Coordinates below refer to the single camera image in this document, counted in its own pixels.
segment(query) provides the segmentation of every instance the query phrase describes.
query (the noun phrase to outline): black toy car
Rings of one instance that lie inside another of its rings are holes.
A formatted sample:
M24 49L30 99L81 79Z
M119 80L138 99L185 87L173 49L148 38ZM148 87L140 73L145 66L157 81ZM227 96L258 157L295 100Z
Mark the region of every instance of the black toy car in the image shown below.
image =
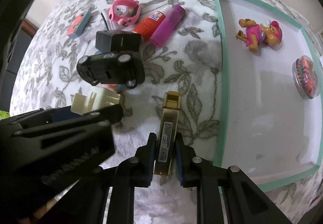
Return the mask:
M125 84L127 88L135 88L145 81L140 54L133 51L83 56L76 70L84 81L93 86L98 83Z

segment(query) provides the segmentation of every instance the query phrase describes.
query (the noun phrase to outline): bedspread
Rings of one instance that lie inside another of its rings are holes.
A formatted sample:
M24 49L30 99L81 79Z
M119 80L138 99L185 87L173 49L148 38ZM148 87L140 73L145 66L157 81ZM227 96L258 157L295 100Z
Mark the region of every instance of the bedspread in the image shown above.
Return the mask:
M70 105L75 93L86 95L90 85L82 81L76 63L83 55L96 52L95 36L105 25L101 11L115 0L64 0L58 4L33 38L21 63L15 82L10 114ZM146 81L124 92L123 125L114 128L116 153L102 166L112 167L134 155L144 145L149 132L159 131L164 93L183 94L178 130L198 156L212 161L219 126L221 104L221 41L213 0L138 0L143 6L139 20L166 4L179 4L186 10L163 48L143 44ZM262 0L301 23L314 47L320 47L309 22L279 0ZM92 19L77 39L67 29L75 17L90 11ZM323 191L322 170L267 195L297 223ZM154 176L149 188L136 188L136 224L196 223L196 190L181 188L175 169L168 177Z

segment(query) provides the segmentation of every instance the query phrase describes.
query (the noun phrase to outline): clear plastic lid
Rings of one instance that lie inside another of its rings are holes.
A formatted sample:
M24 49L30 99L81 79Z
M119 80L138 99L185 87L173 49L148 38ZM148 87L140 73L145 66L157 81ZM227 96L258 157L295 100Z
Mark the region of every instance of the clear plastic lid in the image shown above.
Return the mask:
M159 12L163 13L165 16L169 15L169 13L172 11L172 6L171 5L166 5L164 7L162 7L160 10L158 10Z
M300 86L310 99L320 94L318 76L312 60L303 55L296 60L296 72Z

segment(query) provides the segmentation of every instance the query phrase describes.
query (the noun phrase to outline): purple marker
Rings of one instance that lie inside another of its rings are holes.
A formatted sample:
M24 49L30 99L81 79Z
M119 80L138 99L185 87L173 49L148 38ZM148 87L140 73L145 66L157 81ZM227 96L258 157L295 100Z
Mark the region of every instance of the purple marker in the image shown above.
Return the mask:
M175 5L172 11L161 22L156 31L152 34L149 41L157 47L163 47L175 26L185 15L185 10L179 5Z

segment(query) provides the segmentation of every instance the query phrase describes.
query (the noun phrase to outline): white plastic piece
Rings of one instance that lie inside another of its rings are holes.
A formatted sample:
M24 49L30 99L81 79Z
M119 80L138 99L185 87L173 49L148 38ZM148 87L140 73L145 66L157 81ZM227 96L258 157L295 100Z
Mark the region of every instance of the white plastic piece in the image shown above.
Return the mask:
M84 113L98 110L105 106L118 104L121 95L101 87L92 87L89 96L75 94L71 106L73 113Z
M128 6L124 6L124 5L116 5L114 7L114 13L121 17L127 17L129 14L129 8Z

